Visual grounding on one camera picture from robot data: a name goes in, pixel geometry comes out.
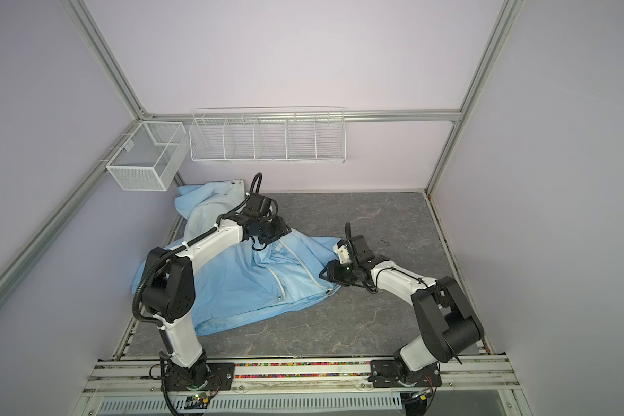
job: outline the white label tag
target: white label tag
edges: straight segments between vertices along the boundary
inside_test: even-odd
[[[125,152],[129,153],[130,150],[132,150],[132,147],[134,147],[134,139],[131,138],[127,141],[127,143],[125,143],[125,145],[123,146],[123,148],[125,149]]]

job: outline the lavender wall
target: lavender wall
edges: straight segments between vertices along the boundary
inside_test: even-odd
[[[433,192],[535,415],[624,415],[624,0],[529,0]]]
[[[130,117],[55,0],[0,1],[0,268]],[[0,311],[0,414],[67,415],[129,319],[174,190],[109,176]]]
[[[457,109],[502,0],[88,0],[143,105]]]

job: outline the black joint housing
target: black joint housing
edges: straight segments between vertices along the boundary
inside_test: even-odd
[[[190,367],[180,367],[176,363],[170,363],[164,375],[164,382],[168,391],[184,391],[186,387],[203,386],[207,378],[208,365],[204,351]]]
[[[423,342],[440,362],[457,357],[483,338],[483,325],[454,279],[439,279],[433,287],[417,290],[411,300]],[[443,315],[439,305],[449,306],[451,311]]]
[[[374,269],[377,264],[390,260],[385,255],[375,255],[362,235],[352,237],[351,244],[354,247],[356,264],[367,273],[367,276],[370,275],[370,270]]]
[[[245,202],[245,208],[242,213],[247,215],[254,215],[255,218],[266,217],[270,210],[270,205],[273,200],[267,196],[260,194],[250,194],[250,197]]]
[[[353,276],[347,266],[342,266],[339,260],[331,260],[319,273],[319,279],[349,287],[353,283]]]
[[[150,250],[144,273],[169,251],[160,247]],[[191,310],[196,298],[192,270],[189,257],[174,255],[146,282],[141,302],[150,313],[159,312],[169,323],[182,318]]]

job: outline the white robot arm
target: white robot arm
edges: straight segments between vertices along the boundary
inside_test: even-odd
[[[219,224],[215,225],[215,229],[216,231],[196,244],[187,245],[187,243],[184,243],[178,246],[185,249],[176,254],[176,256],[181,258],[187,257],[191,260],[192,276],[217,254],[243,241],[243,227],[238,225],[236,221],[220,220]],[[203,354],[203,348],[199,344],[194,331],[194,324],[191,321],[191,305],[194,302],[193,300],[190,302],[188,298],[190,298],[189,290],[183,298],[187,302],[185,302],[185,305],[179,306],[182,310],[187,310],[187,312],[181,318],[173,319],[173,322],[168,322],[161,313],[153,314],[153,318],[161,321],[161,326],[158,328],[162,331],[162,339],[167,346],[167,352],[171,361],[183,368],[192,367],[199,360],[201,354]]]
[[[483,338],[483,326],[454,279],[427,278],[374,255],[363,236],[351,236],[349,222],[345,234],[346,240],[334,247],[339,259],[329,262],[319,277],[371,293],[391,292],[412,305],[416,314],[421,334],[393,354],[398,364],[393,379],[403,385],[416,383],[424,367],[451,358],[461,362],[456,352]],[[450,311],[444,313],[444,307]]]

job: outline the wire shelf rack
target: wire shelf rack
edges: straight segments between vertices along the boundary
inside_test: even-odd
[[[344,162],[347,158],[341,108],[236,110],[192,110],[193,161]]]
[[[123,190],[166,191],[189,151],[181,122],[141,121],[106,164]]]

